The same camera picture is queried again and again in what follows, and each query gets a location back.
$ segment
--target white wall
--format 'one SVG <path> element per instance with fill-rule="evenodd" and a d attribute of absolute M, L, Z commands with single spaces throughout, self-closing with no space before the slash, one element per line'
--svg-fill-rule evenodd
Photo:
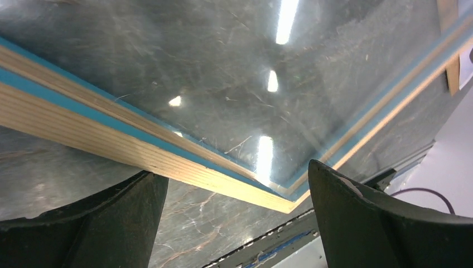
<path fill-rule="evenodd" d="M 436 141 L 400 188 L 435 190 L 450 201 L 457 215 L 473 217 L 473 90 L 442 127 Z M 397 197 L 448 213 L 444 202 L 430 193 L 409 192 Z"/>

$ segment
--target black object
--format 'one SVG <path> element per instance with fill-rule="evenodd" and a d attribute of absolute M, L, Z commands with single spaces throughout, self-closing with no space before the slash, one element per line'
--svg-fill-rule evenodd
<path fill-rule="evenodd" d="M 473 219 L 408 204 L 316 160 L 308 177 L 329 267 L 473 263 Z"/>
<path fill-rule="evenodd" d="M 142 171 L 36 218 L 0 222 L 0 267 L 147 267 L 167 186 Z"/>

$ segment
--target black cable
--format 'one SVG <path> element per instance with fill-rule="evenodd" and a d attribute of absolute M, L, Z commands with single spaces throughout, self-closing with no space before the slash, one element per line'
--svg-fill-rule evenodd
<path fill-rule="evenodd" d="M 397 191 L 397 192 L 391 194 L 391 196 L 395 197 L 398 194 L 407 193 L 407 192 L 415 192 L 415 191 L 427 192 L 427 193 L 431 193 L 431 194 L 434 194 L 434 195 L 440 197 L 440 199 L 442 199 L 442 201 L 447 205 L 447 208 L 448 208 L 448 211 L 450 211 L 450 214 L 455 215 L 455 211 L 454 211 L 453 206 L 450 203 L 450 201 L 448 201 L 448 199 L 446 197 L 444 197 L 441 193 L 439 193 L 437 191 L 434 191 L 434 190 L 431 190 L 431 189 L 427 189 L 427 188 L 408 188 L 408 189 Z"/>

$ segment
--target blue strip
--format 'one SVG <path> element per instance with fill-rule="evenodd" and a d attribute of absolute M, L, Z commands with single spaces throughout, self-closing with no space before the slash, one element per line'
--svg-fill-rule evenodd
<path fill-rule="evenodd" d="M 346 125 L 341 131 L 338 131 L 335 135 L 335 138 L 329 142 L 327 148 L 332 148 L 334 144 L 336 144 L 344 134 L 348 132 L 360 119 L 363 118 L 367 114 L 367 112 L 376 105 L 384 96 L 386 96 L 393 88 L 410 72 L 413 71 L 414 68 L 418 66 L 418 64 L 423 61 L 425 58 L 429 56 L 429 54 L 435 50 L 438 46 L 440 46 L 443 42 L 446 41 L 447 37 L 451 36 L 458 28 L 460 28 L 466 20 L 469 19 L 473 14 L 473 8 L 470 8 L 468 12 L 465 13 L 461 18 L 459 18 L 453 25 L 450 27 L 438 40 L 432 43 L 429 49 L 426 50 L 418 59 L 412 61 L 411 64 L 408 65 L 407 68 L 403 70 L 403 72 L 394 79 L 375 99 L 373 99 L 356 117 L 351 123 Z M 337 163 L 348 151 L 350 151 L 371 129 L 374 128 L 384 117 L 386 117 L 395 106 L 397 106 L 402 100 L 404 100 L 412 91 L 414 91 L 416 85 L 423 82 L 429 73 L 432 73 L 440 66 L 446 59 L 448 59 L 448 55 L 457 51 L 461 46 L 459 44 L 464 44 L 471 38 L 472 29 L 468 29 L 465 33 L 462 34 L 461 38 L 459 38 L 454 45 L 448 47 L 447 51 L 444 51 L 441 56 L 437 57 L 438 60 L 432 62 L 428 68 L 425 68 L 419 75 L 416 76 L 415 80 L 413 80 L 409 86 L 406 87 L 405 90 L 401 91 L 395 98 L 393 98 L 378 114 L 370 120 L 364 128 L 362 128 L 357 134 L 352 137 L 347 143 L 343 145 L 343 147 L 337 151 L 332 157 L 326 162 L 327 165 L 333 166 Z M 320 159 L 322 155 L 324 155 L 328 150 L 324 150 L 322 152 L 318 152 L 313 155 L 310 159 L 308 159 L 304 166 L 302 166 L 299 171 L 297 171 L 294 176 L 281 184 L 284 188 L 291 187 L 306 171 L 308 167 L 308 163 L 311 159 Z"/>
<path fill-rule="evenodd" d="M 240 174 L 237 174 L 233 171 L 230 171 L 228 169 L 225 169 L 217 164 L 214 164 L 208 160 L 205 160 L 195 154 L 192 154 L 188 151 L 183 150 L 180 147 L 177 147 L 173 144 L 170 144 L 168 142 L 164 142 L 160 140 L 157 137 L 154 137 L 144 131 L 138 130 L 126 123 L 123 123 L 120 120 L 117 120 L 111 116 L 107 116 L 104 113 L 101 113 L 97 110 L 94 110 L 86 105 L 83 105 L 82 103 L 79 103 L 73 99 L 70 99 L 60 93 L 57 93 L 51 89 L 47 89 L 39 84 L 36 84 L 30 80 L 27 80 L 15 73 L 12 73 L 10 71 L 4 70 L 0 68 L 0 82 L 7 84 L 9 86 L 15 87 L 19 90 L 22 90 L 30 95 L 33 95 L 35 97 L 42 98 L 50 103 L 53 103 L 57 106 L 63 107 L 65 109 L 68 109 L 72 112 L 75 112 L 77 114 L 80 114 L 84 117 L 93 119 L 105 126 L 108 126 L 110 128 L 113 128 L 114 130 L 121 131 L 127 135 L 130 135 L 132 137 L 135 137 L 141 141 L 150 143 L 156 147 L 159 147 L 163 150 L 166 150 L 168 152 L 171 152 L 175 155 L 179 155 L 184 157 L 185 159 L 188 159 L 190 161 L 193 161 L 195 163 L 198 163 L 200 165 L 204 165 L 209 169 L 216 170 L 220 173 L 223 173 L 227 176 L 230 176 L 234 179 L 237 179 L 239 181 L 242 181 L 246 184 L 249 184 L 251 186 L 254 186 L 258 189 L 262 189 L 268 193 L 280 196 L 276 192 L 274 192 L 272 189 L 261 185 L 255 181 L 252 181 L 244 176 L 241 176 Z"/>
<path fill-rule="evenodd" d="M 258 262 L 262 262 L 262 261 L 268 259 L 269 257 L 273 256 L 274 254 L 278 253 L 280 250 L 284 249 L 285 247 L 289 246 L 290 244 L 296 242 L 297 240 L 301 239 L 302 237 L 304 237 L 308 234 L 310 234 L 310 231 L 307 231 L 307 232 L 304 232 L 304 233 L 301 233 L 301 234 L 298 234 L 298 235 L 294 236 L 293 238 L 291 238 L 286 243 L 283 243 L 283 244 L 279 245 L 278 247 L 276 247 L 274 250 L 271 250 L 268 253 L 265 253 L 265 254 L 259 256 L 258 257 Z M 256 265 L 257 265 L 257 263 L 256 264 L 249 264 L 249 265 L 245 266 L 245 268 L 252 268 L 252 267 L 255 267 Z"/>
<path fill-rule="evenodd" d="M 48 61 L 46 61 L 46 60 L 44 60 L 44 59 L 38 57 L 38 56 L 36 56 L 36 55 L 33 54 L 33 53 L 30 53 L 30 52 L 28 52 L 28 51 L 22 49 L 21 47 L 19 47 L 19 46 L 15 45 L 15 44 L 13 44 L 13 43 L 11 43 L 11 42 L 9 42 L 9 41 L 3 39 L 3 38 L 0 38 L 0 46 L 4 46 L 4 47 L 10 49 L 11 51 L 13 51 L 13 52 L 15 52 L 15 53 L 17 53 L 17 54 L 20 54 L 20 55 L 22 55 L 23 57 L 25 57 L 25 58 L 27 58 L 27 59 L 30 59 L 30 60 L 32 60 L 32 61 L 34 61 L 34 62 L 36 62 L 36 63 L 42 65 L 43 67 L 46 67 L 46 68 L 48 68 L 48 69 L 50 69 L 50 70 L 52 70 L 52 71 L 54 71 L 54 72 L 56 72 L 56 73 L 58 73 L 58 74 L 60 74 L 60 75 L 62 75 L 62 76 L 68 78 L 69 80 L 73 81 L 74 83 L 76 83 L 76 84 L 78 84 L 78 85 L 81 85 L 82 87 L 84 87 L 84 88 L 86 88 L 86 89 L 88 89 L 88 90 L 91 90 L 91 91 L 93 91 L 93 92 L 95 92 L 95 93 L 101 95 L 102 97 L 105 97 L 105 98 L 107 98 L 107 99 L 109 99 L 109 100 L 111 100 L 111 101 L 114 101 L 114 102 L 120 104 L 121 106 L 125 107 L 126 109 L 129 109 L 129 110 L 133 111 L 134 113 L 139 114 L 140 116 L 142 116 L 142 117 L 144 117 L 144 118 L 150 120 L 150 121 L 153 122 L 153 123 L 156 123 L 156 124 L 158 124 L 158 125 L 160 125 L 160 126 L 162 126 L 162 127 L 165 127 L 165 128 L 167 128 L 167 129 L 169 129 L 170 131 L 173 131 L 173 132 L 176 131 L 176 132 L 181 132 L 181 133 L 182 133 L 181 130 L 179 130 L 179 129 L 175 128 L 175 127 L 172 127 L 172 126 L 170 126 L 170 125 L 168 125 L 168 124 L 166 124 L 165 122 L 163 122 L 163 121 L 157 119 L 156 117 L 154 117 L 154 116 L 152 116 L 152 115 L 150 115 L 150 114 L 148 114 L 148 113 L 146 113 L 146 112 L 144 112 L 144 111 L 142 111 L 142 110 L 136 108 L 135 106 L 132 106 L 132 105 L 130 105 L 130 104 L 124 102 L 124 101 L 121 100 L 121 99 L 117 99 L 115 96 L 113 96 L 113 95 L 111 95 L 111 94 L 109 94 L 109 93 L 107 93 L 107 92 L 105 92 L 105 91 L 99 89 L 98 87 L 96 87 L 96 86 L 94 86 L 94 85 L 92 85 L 92 84 L 90 84 L 90 83 L 87 83 L 86 81 L 84 81 L 84 80 L 82 80 L 82 79 L 76 77 L 75 75 L 73 75 L 73 74 L 71 74 L 71 73 L 69 73 L 69 72 L 67 72 L 67 71 L 65 71 L 65 70 L 63 70 L 63 69 L 57 67 L 56 65 L 54 65 L 54 64 L 52 64 L 52 63 L 50 63 L 50 62 L 48 62 Z M 182 135 L 183 135 L 184 138 L 186 138 L 186 139 L 192 141 L 193 143 L 196 143 L 196 144 L 198 144 L 199 146 L 201 146 L 201 147 L 203 147 L 203 148 L 205 148 L 205 149 L 207 149 L 207 150 L 209 150 L 209 151 L 212 151 L 212 152 L 214 152 L 214 153 L 216 153 L 216 154 L 218 154 L 218 155 L 224 157 L 225 159 L 230 160 L 230 161 L 232 161 L 232 162 L 234 162 L 234 163 L 236 163 L 236 164 L 242 166 L 243 168 L 245 168 L 245 169 L 247 169 L 247 170 L 254 171 L 254 168 L 250 167 L 248 164 L 243 163 L 243 162 L 240 161 L 240 160 L 234 159 L 234 158 L 232 158 L 232 157 L 230 157 L 230 156 L 228 156 L 228 155 L 226 155 L 226 154 L 223 154 L 222 152 L 218 151 L 217 149 L 215 149 L 215 148 L 213 148 L 213 147 L 211 147 L 211 146 L 205 144 L 205 143 L 202 142 L 202 141 L 197 140 L 196 138 L 194 138 L 194 137 L 192 137 L 192 136 L 190 136 L 190 135 L 187 135 L 187 134 L 185 134 L 185 133 L 182 133 Z"/>

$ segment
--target wire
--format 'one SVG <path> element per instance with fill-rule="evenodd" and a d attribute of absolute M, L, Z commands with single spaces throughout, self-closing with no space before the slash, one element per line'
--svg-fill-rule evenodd
<path fill-rule="evenodd" d="M 448 199 L 446 197 L 444 197 L 441 193 L 439 193 L 437 191 L 434 191 L 434 190 L 431 190 L 431 189 L 427 189 L 427 188 L 408 188 L 408 189 L 397 191 L 397 192 L 391 194 L 391 196 L 395 197 L 396 195 L 399 195 L 399 194 L 402 194 L 402 193 L 416 192 L 416 191 L 417 192 L 427 192 L 427 193 L 431 193 L 431 194 L 434 194 L 434 195 L 440 197 L 440 199 L 442 199 L 442 201 L 447 205 L 447 208 L 448 208 L 448 211 L 450 212 L 450 214 L 455 215 L 455 211 L 454 211 L 453 206 L 450 203 L 450 201 L 448 201 Z"/>

